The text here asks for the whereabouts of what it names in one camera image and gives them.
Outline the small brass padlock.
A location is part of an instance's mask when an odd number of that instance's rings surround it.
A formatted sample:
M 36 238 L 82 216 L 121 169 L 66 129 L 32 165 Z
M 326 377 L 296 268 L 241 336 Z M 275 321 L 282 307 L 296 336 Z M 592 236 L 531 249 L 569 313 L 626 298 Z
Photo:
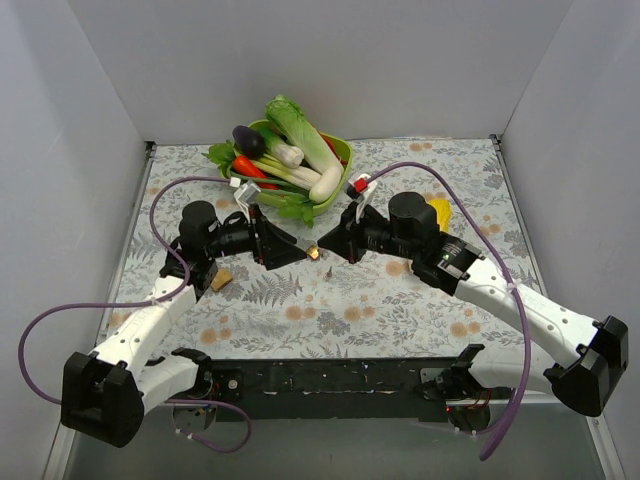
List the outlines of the small brass padlock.
M 321 257 L 321 252 L 317 245 L 311 245 L 310 247 L 308 247 L 306 253 L 307 256 L 313 261 L 317 261 Z

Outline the large brass padlock with keys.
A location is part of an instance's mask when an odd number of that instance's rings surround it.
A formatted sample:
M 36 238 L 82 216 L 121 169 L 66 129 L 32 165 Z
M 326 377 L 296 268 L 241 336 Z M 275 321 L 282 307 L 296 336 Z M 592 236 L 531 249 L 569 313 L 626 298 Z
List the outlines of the large brass padlock with keys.
M 221 268 L 214 275 L 210 287 L 214 292 L 219 292 L 233 281 L 231 272 L 226 268 Z

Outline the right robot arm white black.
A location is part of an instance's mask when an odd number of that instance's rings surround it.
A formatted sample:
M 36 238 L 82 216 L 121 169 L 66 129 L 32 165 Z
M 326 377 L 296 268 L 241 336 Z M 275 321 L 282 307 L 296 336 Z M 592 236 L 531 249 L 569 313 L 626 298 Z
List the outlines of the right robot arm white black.
M 395 195 L 388 211 L 383 216 L 353 202 L 318 244 L 350 263 L 368 251 L 408 259 L 423 283 L 475 305 L 530 340 L 530 353 L 521 355 L 467 346 L 427 381 L 429 397 L 461 400 L 524 385 L 584 416 L 602 414 L 628 366 L 623 321 L 614 316 L 594 320 L 507 280 L 478 248 L 442 231 L 436 209 L 417 193 Z

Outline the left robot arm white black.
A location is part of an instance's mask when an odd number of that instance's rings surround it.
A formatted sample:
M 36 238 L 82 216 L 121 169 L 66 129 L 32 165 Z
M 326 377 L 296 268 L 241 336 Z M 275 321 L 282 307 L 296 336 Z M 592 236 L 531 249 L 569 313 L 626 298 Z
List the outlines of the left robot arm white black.
M 74 353 L 65 363 L 64 426 L 123 447 L 144 416 L 172 397 L 211 399 L 219 382 L 205 369 L 208 355 L 178 348 L 154 359 L 155 348 L 210 287 L 217 259 L 250 253 L 257 264 L 273 270 L 307 256 L 256 204 L 220 221 L 211 203 L 192 202 L 183 209 L 179 235 L 170 246 L 149 305 L 134 311 L 91 353 Z

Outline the green celery leaves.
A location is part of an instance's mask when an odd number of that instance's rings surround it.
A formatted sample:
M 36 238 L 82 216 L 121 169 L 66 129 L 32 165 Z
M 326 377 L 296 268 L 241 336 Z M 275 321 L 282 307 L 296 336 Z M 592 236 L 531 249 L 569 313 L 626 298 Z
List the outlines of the green celery leaves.
M 285 195 L 284 203 L 278 208 L 281 217 L 302 222 L 306 227 L 314 226 L 314 203 L 306 197 Z

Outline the green long beans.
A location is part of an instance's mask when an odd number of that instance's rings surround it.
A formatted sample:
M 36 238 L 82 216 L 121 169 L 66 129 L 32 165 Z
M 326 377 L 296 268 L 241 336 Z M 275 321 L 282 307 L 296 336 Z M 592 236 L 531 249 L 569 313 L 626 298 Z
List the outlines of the green long beans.
M 308 192 L 306 190 L 275 177 L 267 177 L 266 179 L 263 179 L 259 177 L 245 176 L 236 172 L 231 166 L 225 167 L 223 170 L 221 170 L 221 174 L 225 178 L 234 177 L 240 179 L 241 181 L 253 181 L 258 186 L 270 185 L 270 188 L 267 188 L 267 192 L 271 194 L 298 195 L 304 198 L 308 197 Z

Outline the white radish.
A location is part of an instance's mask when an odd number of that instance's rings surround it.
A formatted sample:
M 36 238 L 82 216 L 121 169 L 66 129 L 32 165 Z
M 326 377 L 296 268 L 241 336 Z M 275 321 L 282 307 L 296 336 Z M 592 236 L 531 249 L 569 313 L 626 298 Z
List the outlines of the white radish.
M 340 164 L 329 167 L 309 190 L 309 199 L 314 203 L 327 201 L 338 187 L 342 174 L 343 168 Z

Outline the floral table mat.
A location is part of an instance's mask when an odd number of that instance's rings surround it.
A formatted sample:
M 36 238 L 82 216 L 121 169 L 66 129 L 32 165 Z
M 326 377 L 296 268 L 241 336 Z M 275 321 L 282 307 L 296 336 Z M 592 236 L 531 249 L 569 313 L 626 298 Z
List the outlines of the floral table mat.
M 497 250 L 518 284 L 541 289 L 494 140 L 356 140 L 351 148 L 353 172 L 390 168 L 374 194 L 378 211 L 403 191 L 445 199 L 453 235 L 484 253 Z M 165 261 L 161 242 L 176 236 L 188 203 L 209 201 L 220 218 L 236 210 L 232 190 L 217 182 L 217 168 L 205 154 L 203 145 L 156 149 L 109 332 L 148 294 Z M 518 331 L 422 283 L 405 259 L 369 252 L 351 264 L 325 250 L 273 271 L 248 254 L 219 266 L 230 272 L 230 283 L 207 292 L 163 338 L 157 355 L 190 347 L 221 359 L 453 357 L 472 343 L 523 351 Z

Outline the red orange pepper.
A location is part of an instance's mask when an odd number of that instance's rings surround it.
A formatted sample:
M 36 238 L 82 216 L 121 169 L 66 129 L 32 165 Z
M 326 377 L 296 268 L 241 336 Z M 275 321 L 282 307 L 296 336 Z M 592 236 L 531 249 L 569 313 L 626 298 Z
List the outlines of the red orange pepper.
M 233 170 L 246 177 L 251 177 L 253 181 L 262 189 L 277 190 L 278 186 L 269 183 L 270 178 L 262 172 L 253 162 L 244 155 L 237 156 L 232 162 Z

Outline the yellow napa cabbage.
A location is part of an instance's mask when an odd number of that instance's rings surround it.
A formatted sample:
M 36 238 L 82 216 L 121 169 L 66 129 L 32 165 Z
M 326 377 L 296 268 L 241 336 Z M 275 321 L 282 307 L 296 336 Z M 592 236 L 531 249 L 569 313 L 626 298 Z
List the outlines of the yellow napa cabbage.
M 432 198 L 427 201 L 427 204 L 434 208 L 437 224 L 440 230 L 444 233 L 448 233 L 452 217 L 452 207 L 450 202 L 445 198 Z

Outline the green plastic basket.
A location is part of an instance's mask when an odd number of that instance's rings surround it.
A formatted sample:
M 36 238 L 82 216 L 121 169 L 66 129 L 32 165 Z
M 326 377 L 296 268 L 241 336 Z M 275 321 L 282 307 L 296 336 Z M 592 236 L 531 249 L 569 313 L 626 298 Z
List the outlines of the green plastic basket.
M 257 120 L 235 127 L 232 140 L 211 146 L 205 156 L 232 183 L 256 182 L 259 202 L 306 217 L 323 214 L 337 197 L 352 149 L 343 139 L 314 131 L 305 120 L 290 134 Z

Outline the white green leek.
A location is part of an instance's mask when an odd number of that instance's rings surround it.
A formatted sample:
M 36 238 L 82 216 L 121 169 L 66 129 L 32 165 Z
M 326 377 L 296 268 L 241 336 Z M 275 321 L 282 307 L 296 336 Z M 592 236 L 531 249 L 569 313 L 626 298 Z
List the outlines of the white green leek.
M 259 127 L 257 132 L 264 139 L 267 152 L 272 157 L 291 169 L 296 169 L 301 166 L 304 160 L 304 153 L 299 147 L 288 144 L 271 129 Z

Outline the purple eggplant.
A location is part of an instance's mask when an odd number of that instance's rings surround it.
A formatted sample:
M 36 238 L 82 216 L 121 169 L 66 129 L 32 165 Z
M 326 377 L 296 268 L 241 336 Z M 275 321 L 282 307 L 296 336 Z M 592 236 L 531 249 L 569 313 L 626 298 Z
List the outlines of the purple eggplant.
M 232 136 L 236 146 L 242 154 L 249 159 L 260 158 L 267 151 L 264 138 L 258 131 L 252 128 L 238 125 L 233 129 Z

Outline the green napa cabbage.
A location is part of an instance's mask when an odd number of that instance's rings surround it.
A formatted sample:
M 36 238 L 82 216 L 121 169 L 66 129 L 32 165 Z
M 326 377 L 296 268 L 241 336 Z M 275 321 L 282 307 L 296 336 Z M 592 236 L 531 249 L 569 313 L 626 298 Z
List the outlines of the green napa cabbage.
M 324 173 L 331 166 L 341 165 L 328 143 L 294 101 L 277 95 L 266 104 L 265 118 L 303 151 L 307 163 L 317 172 Z

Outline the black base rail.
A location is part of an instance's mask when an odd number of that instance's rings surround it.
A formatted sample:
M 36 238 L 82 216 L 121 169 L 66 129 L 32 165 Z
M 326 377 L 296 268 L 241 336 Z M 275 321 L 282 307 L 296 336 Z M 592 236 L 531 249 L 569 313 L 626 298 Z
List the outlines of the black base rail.
M 486 413 L 491 400 L 507 398 L 504 387 L 480 390 L 455 385 L 452 357 L 213 360 L 195 349 L 173 356 L 193 361 L 195 384 L 180 400 L 203 400 L 208 422 L 416 418 L 444 422 L 447 403 L 469 404 Z

